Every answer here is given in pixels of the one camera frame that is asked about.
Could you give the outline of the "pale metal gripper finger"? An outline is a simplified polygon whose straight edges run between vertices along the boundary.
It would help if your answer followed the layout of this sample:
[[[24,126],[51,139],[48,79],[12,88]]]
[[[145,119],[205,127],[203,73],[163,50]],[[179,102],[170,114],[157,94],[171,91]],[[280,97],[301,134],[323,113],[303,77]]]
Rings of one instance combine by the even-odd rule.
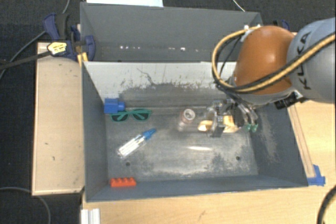
[[[213,119],[213,123],[211,125],[210,137],[219,138],[223,135],[224,124],[222,117],[216,117]]]
[[[212,121],[218,121],[223,116],[223,103],[214,101],[208,108],[208,118]]]

